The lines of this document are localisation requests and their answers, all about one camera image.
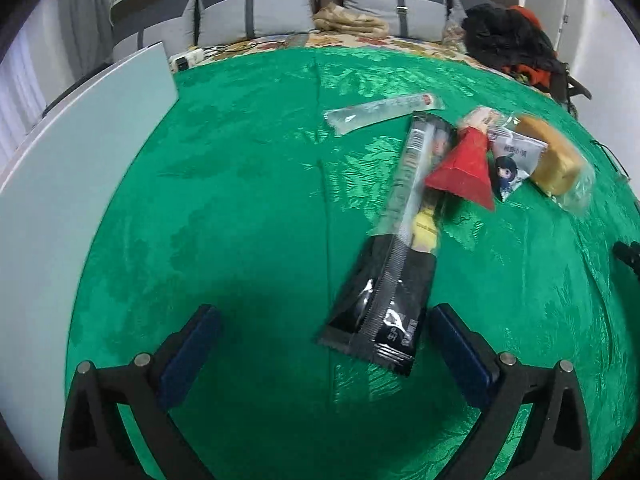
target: curtain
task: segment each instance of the curtain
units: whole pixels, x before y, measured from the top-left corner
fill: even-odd
[[[109,0],[58,0],[62,38],[76,80],[111,59]]]
[[[46,106],[23,25],[0,63],[0,171]]]

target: black plastic package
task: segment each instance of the black plastic package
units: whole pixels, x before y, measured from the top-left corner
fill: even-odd
[[[442,192],[424,177],[450,150],[453,127],[414,112],[386,207],[338,294],[320,344],[409,375],[436,266]]]

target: green tablecloth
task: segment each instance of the green tablecloth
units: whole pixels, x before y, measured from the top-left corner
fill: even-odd
[[[255,54],[176,81],[179,101],[124,177],[88,256],[67,384],[80,360],[127,363],[212,303],[223,336],[172,415],[217,478],[433,478],[478,412],[428,343],[402,379],[312,341],[385,201],[410,123],[337,139],[322,112],[431,90],[453,123],[477,105],[541,116],[596,169],[583,218],[528,183],[495,213],[450,206],[430,303],[449,302],[497,351],[526,364],[574,362],[594,474],[604,469],[636,418],[640,342],[640,288],[610,247],[640,237],[640,216],[567,113],[491,73],[368,48]],[[527,413],[491,478],[504,471]]]

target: gray curtain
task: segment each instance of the gray curtain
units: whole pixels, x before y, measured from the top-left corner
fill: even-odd
[[[111,60],[109,0],[58,0],[62,38],[76,80]]]

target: white sheer curtain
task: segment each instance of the white sheer curtain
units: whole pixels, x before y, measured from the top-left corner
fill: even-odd
[[[23,26],[0,62],[0,171],[46,107]]]

